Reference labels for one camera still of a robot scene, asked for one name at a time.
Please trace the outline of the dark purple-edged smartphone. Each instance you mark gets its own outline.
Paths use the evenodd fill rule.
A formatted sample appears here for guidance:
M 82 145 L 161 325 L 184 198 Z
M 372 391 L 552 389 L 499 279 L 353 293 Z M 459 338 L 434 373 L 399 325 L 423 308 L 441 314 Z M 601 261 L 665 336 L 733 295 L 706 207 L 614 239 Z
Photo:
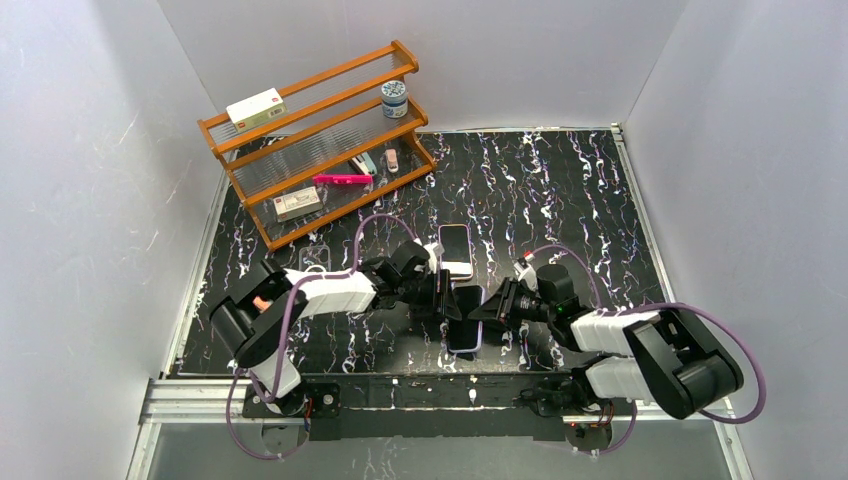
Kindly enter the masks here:
M 438 229 L 438 235 L 439 242 L 443 247 L 443 262 L 471 264 L 469 230 L 466 225 L 441 225 Z

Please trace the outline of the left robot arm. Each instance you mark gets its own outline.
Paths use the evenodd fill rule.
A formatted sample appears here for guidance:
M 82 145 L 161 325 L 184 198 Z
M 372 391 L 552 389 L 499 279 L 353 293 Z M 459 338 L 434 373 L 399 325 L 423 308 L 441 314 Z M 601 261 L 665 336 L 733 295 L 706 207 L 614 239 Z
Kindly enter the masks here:
M 344 271 L 299 271 L 268 260 L 242 277 L 208 311 L 208 322 L 247 375 L 273 403 L 301 383 L 289 360 L 289 329 L 301 318 L 388 310 L 404 303 L 438 322 L 462 318 L 438 248 L 406 241 L 390 256 L 355 260 Z

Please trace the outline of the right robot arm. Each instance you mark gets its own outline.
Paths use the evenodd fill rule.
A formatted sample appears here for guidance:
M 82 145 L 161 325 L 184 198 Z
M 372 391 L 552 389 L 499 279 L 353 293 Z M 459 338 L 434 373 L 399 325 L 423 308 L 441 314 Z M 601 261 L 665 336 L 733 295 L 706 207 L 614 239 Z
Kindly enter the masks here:
M 545 324 L 555 343 L 599 359 L 573 369 L 555 390 L 574 408 L 629 399 L 653 402 L 685 419 L 744 385 L 737 361 L 698 315 L 683 307 L 650 306 L 608 313 L 584 304 L 567 268 L 516 264 L 468 320 L 502 331 Z

